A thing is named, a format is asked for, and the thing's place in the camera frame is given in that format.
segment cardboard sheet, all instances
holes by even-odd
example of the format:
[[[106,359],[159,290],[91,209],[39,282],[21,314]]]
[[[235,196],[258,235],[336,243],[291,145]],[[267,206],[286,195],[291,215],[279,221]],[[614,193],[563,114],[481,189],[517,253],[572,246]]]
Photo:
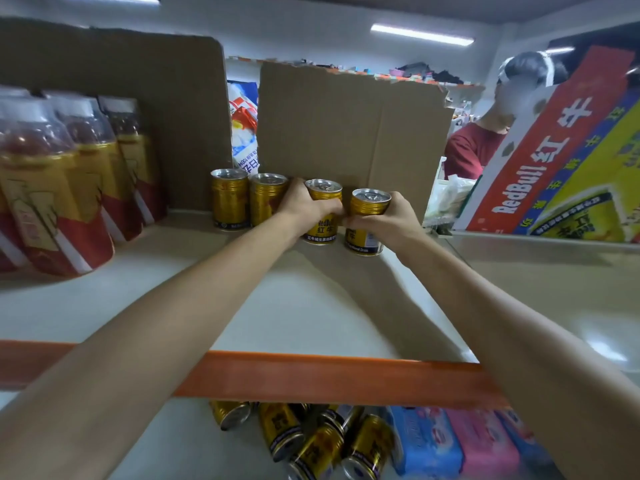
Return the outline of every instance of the cardboard sheet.
[[[437,86],[265,63],[260,170],[399,191],[422,220],[451,124],[444,99]]]
[[[210,208],[209,172],[231,165],[217,40],[4,18],[0,54],[0,84],[137,98],[170,206]]]

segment headband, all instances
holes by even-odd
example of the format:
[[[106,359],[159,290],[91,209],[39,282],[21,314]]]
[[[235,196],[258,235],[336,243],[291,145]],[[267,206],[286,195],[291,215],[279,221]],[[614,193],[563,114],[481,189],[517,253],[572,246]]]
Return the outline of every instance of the headband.
[[[551,57],[549,56],[548,53],[544,51],[540,51],[538,53],[542,55],[542,58],[544,59],[545,64],[547,65],[547,80],[545,81],[545,87],[553,86],[554,77],[556,75],[556,67],[554,65],[554,62],[553,60],[551,60]],[[498,71],[498,80],[500,80],[501,82],[506,82],[509,80],[509,76],[507,75],[507,72],[505,72],[504,70],[506,69],[507,64],[511,62],[511,60],[513,60],[513,57],[509,57],[500,66],[500,71]]]

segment person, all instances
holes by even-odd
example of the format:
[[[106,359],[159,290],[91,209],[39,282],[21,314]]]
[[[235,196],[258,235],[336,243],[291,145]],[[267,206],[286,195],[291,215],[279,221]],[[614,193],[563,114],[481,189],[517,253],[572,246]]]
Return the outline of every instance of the person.
[[[566,79],[564,65],[554,63],[546,52],[523,52],[505,60],[495,87],[495,102],[489,111],[449,137],[444,150],[445,176],[474,180],[480,177],[513,124],[522,97],[537,86],[548,87]],[[521,90],[514,90],[514,85]]]
[[[105,479],[269,268],[338,199],[300,179],[273,217],[149,291],[0,411],[0,478]],[[354,216],[418,277],[569,480],[633,478],[640,390],[428,237],[399,193]]]

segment lying can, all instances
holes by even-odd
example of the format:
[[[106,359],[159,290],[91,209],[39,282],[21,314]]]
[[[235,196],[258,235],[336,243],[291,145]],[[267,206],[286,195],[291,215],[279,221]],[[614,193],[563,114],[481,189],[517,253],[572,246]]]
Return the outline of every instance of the lying can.
[[[382,190],[357,189],[351,194],[350,215],[376,216],[384,214],[391,202],[391,195]],[[347,229],[346,246],[361,256],[376,256],[382,252],[382,244],[364,229]]]
[[[305,440],[297,416],[288,404],[260,403],[260,426],[274,461],[289,458]]]
[[[328,480],[340,463],[344,438],[324,424],[305,442],[288,464],[289,480]]]
[[[351,406],[350,404],[329,404],[329,407],[320,413],[320,424],[328,423],[336,428],[342,436],[346,436],[348,432],[358,423],[362,413],[363,406]]]
[[[287,191],[289,179],[277,173],[256,173],[251,176],[251,226],[265,222],[274,215]]]
[[[235,401],[209,401],[213,418],[215,418],[222,431],[236,428],[244,423],[251,415],[253,405],[251,403],[237,403]]]
[[[249,175],[241,168],[211,172],[213,222],[222,230],[249,226]]]
[[[368,414],[348,447],[342,469],[351,480],[378,480],[394,448],[394,434],[385,420]]]
[[[300,421],[307,419],[311,413],[311,404],[308,403],[293,403],[289,407]]]
[[[309,189],[309,195],[313,200],[339,198],[342,201],[342,185],[336,182],[314,178],[313,180],[307,180],[305,185]],[[318,221],[318,224],[309,229],[308,233],[304,234],[302,238],[311,244],[331,244],[335,241],[337,234],[337,218],[335,214],[329,214]]]

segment red label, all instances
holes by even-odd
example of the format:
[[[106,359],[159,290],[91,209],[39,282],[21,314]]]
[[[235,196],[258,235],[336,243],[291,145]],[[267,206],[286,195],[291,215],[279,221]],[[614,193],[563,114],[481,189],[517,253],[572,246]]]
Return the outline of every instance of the red label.
[[[533,204],[627,88],[634,55],[604,47],[589,49],[571,79],[548,104],[511,155],[476,212],[468,230],[512,233]]]

